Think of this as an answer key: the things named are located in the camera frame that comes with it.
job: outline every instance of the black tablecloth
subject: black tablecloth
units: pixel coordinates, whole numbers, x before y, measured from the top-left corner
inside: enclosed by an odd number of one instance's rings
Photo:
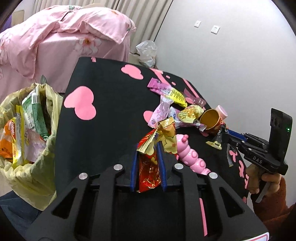
[[[154,111],[159,104],[160,96],[147,88],[151,78],[157,76],[152,70],[137,66],[141,73],[136,75],[138,79],[132,78],[121,70],[126,64],[98,58],[96,63],[88,57],[79,59],[65,98],[79,86],[89,87],[94,93],[96,116],[91,120],[81,120],[73,108],[62,106],[55,150],[58,194],[78,174],[98,174],[118,163],[122,156],[131,154],[133,146],[151,131],[143,113]],[[166,72],[162,76],[169,83],[174,82],[179,91],[190,90],[182,78]],[[247,197],[246,167],[239,162],[242,160],[239,154],[233,162],[234,166],[229,167],[226,143],[222,151],[216,150],[205,143],[213,137],[203,137],[193,127],[177,129],[177,133],[188,134],[191,148],[205,160],[207,168],[218,173],[241,198]]]

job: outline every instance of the trash bag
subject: trash bag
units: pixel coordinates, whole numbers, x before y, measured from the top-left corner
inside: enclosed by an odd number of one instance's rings
[[[15,169],[11,162],[0,156],[0,172],[19,197],[43,211],[56,196],[54,147],[63,98],[47,84],[34,83],[30,87],[14,92],[8,95],[0,105],[0,128],[14,117],[16,105],[20,105],[37,85],[40,87],[40,96],[46,97],[46,110],[50,116],[51,135],[46,142],[46,148],[34,164],[25,164]]]
[[[155,57],[157,46],[151,40],[146,40],[136,46],[138,54],[140,55],[139,61],[144,66],[149,68],[154,68],[155,65]]]

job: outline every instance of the light switch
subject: light switch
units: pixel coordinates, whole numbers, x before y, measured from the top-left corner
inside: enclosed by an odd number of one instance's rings
[[[198,28],[198,27],[200,26],[200,23],[201,23],[201,21],[197,20],[197,21],[195,22],[194,26],[195,26],[196,28]]]
[[[218,31],[219,31],[219,29],[220,29],[220,27],[219,26],[217,26],[217,25],[214,25],[214,27],[212,28],[212,30],[211,30],[211,33],[213,33],[213,34],[217,34],[218,33]]]

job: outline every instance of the pink bedsheet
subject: pink bedsheet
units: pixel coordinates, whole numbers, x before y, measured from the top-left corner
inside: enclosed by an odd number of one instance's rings
[[[33,80],[23,77],[10,64],[0,66],[0,102],[8,94],[30,86],[33,81],[40,83],[42,75],[54,91],[64,93],[79,57],[89,56],[127,62],[129,49],[129,35],[121,44],[117,44],[80,32],[49,34],[38,46]]]

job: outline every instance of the metal screw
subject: metal screw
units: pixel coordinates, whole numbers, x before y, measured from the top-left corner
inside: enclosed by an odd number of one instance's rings
[[[212,178],[212,179],[216,179],[216,178],[218,177],[218,174],[215,173],[215,172],[211,172],[211,173],[209,174],[209,177]]]
[[[84,180],[88,177],[88,175],[87,175],[87,173],[83,172],[83,173],[80,173],[78,177],[79,177],[79,179]]]
[[[174,167],[177,169],[177,170],[181,170],[181,169],[183,169],[183,165],[181,164],[181,163],[176,163],[175,165],[174,165]]]
[[[116,170],[116,171],[120,171],[122,168],[123,168],[123,166],[121,165],[121,164],[116,164],[116,165],[114,165],[114,170]]]

